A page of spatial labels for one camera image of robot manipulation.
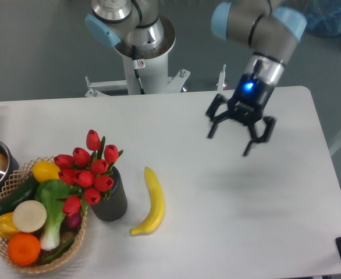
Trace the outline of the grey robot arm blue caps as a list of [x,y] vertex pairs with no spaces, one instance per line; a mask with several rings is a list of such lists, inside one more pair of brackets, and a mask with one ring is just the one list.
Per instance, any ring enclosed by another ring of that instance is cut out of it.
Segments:
[[[102,45],[123,60],[130,95],[175,90],[168,79],[168,53],[176,35],[172,23],[158,12],[157,1],[92,1],[85,24]],[[246,126],[248,147],[269,141],[276,120],[264,108],[306,28],[305,17],[280,1],[222,2],[214,10],[211,31],[225,41],[248,45],[253,54],[231,98],[218,94],[206,115],[208,137],[227,119]]]

